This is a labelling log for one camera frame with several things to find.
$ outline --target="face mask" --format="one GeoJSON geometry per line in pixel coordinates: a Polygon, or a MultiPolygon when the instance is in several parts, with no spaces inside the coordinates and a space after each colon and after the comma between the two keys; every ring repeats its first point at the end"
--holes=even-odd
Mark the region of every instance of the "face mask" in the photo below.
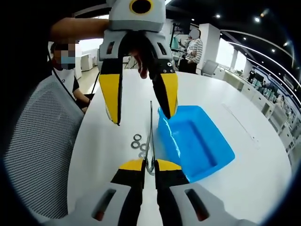
{"type": "Polygon", "coordinates": [[[75,68],[75,57],[74,56],[62,56],[61,67],[66,70],[75,68]]]}

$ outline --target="striped shirt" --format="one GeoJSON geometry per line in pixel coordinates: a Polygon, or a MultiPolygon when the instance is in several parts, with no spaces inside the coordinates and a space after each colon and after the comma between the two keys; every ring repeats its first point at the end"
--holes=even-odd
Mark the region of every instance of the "striped shirt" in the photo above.
{"type": "Polygon", "coordinates": [[[187,48],[187,56],[186,60],[192,60],[194,63],[198,64],[201,60],[203,53],[203,42],[201,39],[187,39],[184,43],[185,48],[187,48]],[[191,53],[195,51],[197,53],[196,56],[191,55],[191,53]]]}

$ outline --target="metal washer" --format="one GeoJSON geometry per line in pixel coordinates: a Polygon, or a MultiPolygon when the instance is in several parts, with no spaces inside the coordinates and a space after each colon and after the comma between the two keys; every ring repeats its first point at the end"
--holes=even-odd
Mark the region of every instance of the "metal washer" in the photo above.
{"type": "Polygon", "coordinates": [[[138,148],[140,147],[140,142],[139,142],[139,141],[133,141],[133,142],[131,143],[131,147],[132,147],[133,149],[138,149],[138,148]]]}
{"type": "Polygon", "coordinates": [[[145,153],[144,152],[140,152],[138,155],[139,158],[144,158],[145,157],[145,153]]]}
{"type": "Polygon", "coordinates": [[[142,139],[142,136],[139,133],[137,133],[137,134],[135,134],[135,136],[133,138],[134,138],[134,141],[140,141],[142,139]]]}
{"type": "Polygon", "coordinates": [[[142,144],[140,145],[140,150],[143,152],[146,152],[146,144],[142,144]]]}

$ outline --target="gray mesh chair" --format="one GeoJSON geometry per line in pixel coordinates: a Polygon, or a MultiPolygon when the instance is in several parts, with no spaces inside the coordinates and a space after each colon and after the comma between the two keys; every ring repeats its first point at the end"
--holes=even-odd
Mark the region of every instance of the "gray mesh chair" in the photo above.
{"type": "Polygon", "coordinates": [[[67,181],[83,112],[55,76],[35,89],[4,164],[19,197],[40,222],[68,214],[67,181]]]}
{"type": "Polygon", "coordinates": [[[217,66],[218,66],[218,63],[211,61],[211,60],[207,60],[201,70],[201,75],[206,76],[206,77],[212,77],[217,66]]]}

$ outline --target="person's arm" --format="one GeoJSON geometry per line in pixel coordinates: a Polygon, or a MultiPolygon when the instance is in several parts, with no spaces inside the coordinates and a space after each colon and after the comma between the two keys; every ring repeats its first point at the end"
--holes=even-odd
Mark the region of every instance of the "person's arm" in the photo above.
{"type": "Polygon", "coordinates": [[[186,39],[186,40],[185,40],[185,42],[184,42],[184,47],[185,47],[185,49],[188,48],[189,43],[191,42],[191,40],[192,40],[192,39],[186,39]]]}
{"type": "Polygon", "coordinates": [[[64,18],[50,30],[51,41],[103,38],[109,20],[95,18],[64,18]]]}
{"type": "Polygon", "coordinates": [[[86,97],[84,94],[82,94],[82,92],[79,89],[79,82],[77,81],[77,79],[74,76],[74,83],[73,83],[73,95],[77,100],[81,100],[82,102],[85,102],[87,104],[89,104],[90,99],[88,97],[86,97]]]}
{"type": "Polygon", "coordinates": [[[73,95],[77,100],[81,100],[82,102],[85,102],[87,104],[89,104],[90,102],[90,99],[83,95],[79,88],[73,92],[73,95]]]}
{"type": "Polygon", "coordinates": [[[201,60],[202,53],[203,53],[203,43],[200,40],[197,46],[197,55],[192,59],[192,62],[198,64],[201,60]]]}

